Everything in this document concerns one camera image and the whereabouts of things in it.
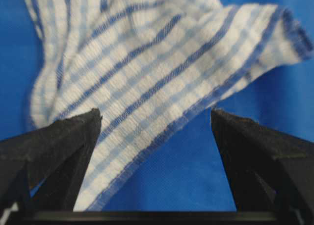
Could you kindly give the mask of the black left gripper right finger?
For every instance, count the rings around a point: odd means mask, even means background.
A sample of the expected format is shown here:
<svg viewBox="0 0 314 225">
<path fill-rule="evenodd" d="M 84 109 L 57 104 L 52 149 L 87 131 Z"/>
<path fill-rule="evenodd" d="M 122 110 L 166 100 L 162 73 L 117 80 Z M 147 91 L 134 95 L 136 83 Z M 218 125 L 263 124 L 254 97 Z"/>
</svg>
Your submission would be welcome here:
<svg viewBox="0 0 314 225">
<path fill-rule="evenodd" d="M 238 211 L 313 217 L 313 142 L 221 109 L 210 122 Z"/>
</svg>

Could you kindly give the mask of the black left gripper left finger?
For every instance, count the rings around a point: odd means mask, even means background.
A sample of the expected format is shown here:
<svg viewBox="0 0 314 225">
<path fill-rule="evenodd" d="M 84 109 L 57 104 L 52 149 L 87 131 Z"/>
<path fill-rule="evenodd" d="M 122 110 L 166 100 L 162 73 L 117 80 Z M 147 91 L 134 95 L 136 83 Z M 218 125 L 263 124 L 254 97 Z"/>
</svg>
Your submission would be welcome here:
<svg viewBox="0 0 314 225">
<path fill-rule="evenodd" d="M 2 140 L 0 213 L 72 213 L 101 132 L 99 109 Z"/>
</svg>

